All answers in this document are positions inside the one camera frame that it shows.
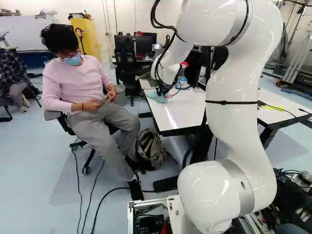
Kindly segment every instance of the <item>face mask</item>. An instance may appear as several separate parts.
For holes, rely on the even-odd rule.
[[[77,66],[80,63],[80,53],[78,53],[77,56],[75,56],[75,57],[64,58],[63,60],[64,60],[64,62],[66,62],[69,65]]]

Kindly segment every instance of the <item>floor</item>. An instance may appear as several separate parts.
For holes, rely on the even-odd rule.
[[[116,79],[115,71],[109,69],[109,64],[105,64],[104,68],[112,79]],[[32,79],[32,82],[41,88],[41,78]],[[262,78],[260,87],[312,109],[311,101],[280,92],[274,86],[272,78]],[[136,115],[148,111],[147,103],[138,98],[135,99],[134,107],[127,100],[126,108]],[[65,133],[57,121],[44,121],[43,109],[35,102],[32,102],[27,113],[19,113],[14,107],[11,111],[14,120],[0,123],[0,233],[75,233],[79,217],[79,195],[75,161],[69,144],[76,138]],[[142,129],[153,126],[150,118],[141,120]],[[267,149],[273,166],[312,171],[311,134],[312,130],[302,124],[280,130]],[[181,137],[164,139],[166,148],[174,156],[184,154],[186,145],[181,142]],[[80,173],[90,150],[84,148],[77,151],[83,214],[95,174],[102,164],[102,159],[97,157],[91,164],[92,173],[89,176]],[[222,156],[223,152],[224,145],[221,142],[218,144],[218,155]],[[179,165],[172,159],[168,160],[158,171],[140,176],[142,187],[151,190],[153,181],[177,175],[179,171]],[[92,197],[84,233],[91,231],[100,198],[110,189],[123,186],[125,183],[122,179],[104,164]],[[176,191],[146,194],[145,198],[166,197],[171,194],[176,194]],[[109,195],[98,214],[95,234],[127,233],[127,202],[130,199],[128,191],[116,191]]]

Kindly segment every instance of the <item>black hair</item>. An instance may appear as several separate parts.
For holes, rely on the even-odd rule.
[[[41,31],[42,44],[51,52],[75,51],[79,43],[73,27],[52,23]]]

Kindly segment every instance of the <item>yellow object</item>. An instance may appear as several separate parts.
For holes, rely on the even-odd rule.
[[[92,55],[101,62],[101,55],[100,55],[100,48],[99,48],[101,44],[98,43],[96,27],[95,27],[94,22],[89,19],[71,18],[70,23],[74,27],[74,31],[78,38],[79,49],[81,51],[81,54],[83,54],[83,50],[84,50],[86,55]]]
[[[281,112],[285,112],[285,108],[282,106],[273,105],[272,107],[271,106],[260,106],[260,107],[268,110],[278,110]]]
[[[18,48],[18,46],[15,46],[15,47],[10,46],[10,47],[7,47],[6,49],[7,50],[14,50],[14,49],[17,49],[17,48]]]

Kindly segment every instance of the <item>smartphone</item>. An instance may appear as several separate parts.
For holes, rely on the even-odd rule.
[[[103,99],[103,100],[99,100],[99,101],[97,101],[96,103],[98,103],[98,104],[104,104],[105,102],[107,102],[107,101],[109,101],[110,100],[110,98],[108,97],[108,98],[106,98],[106,99]]]

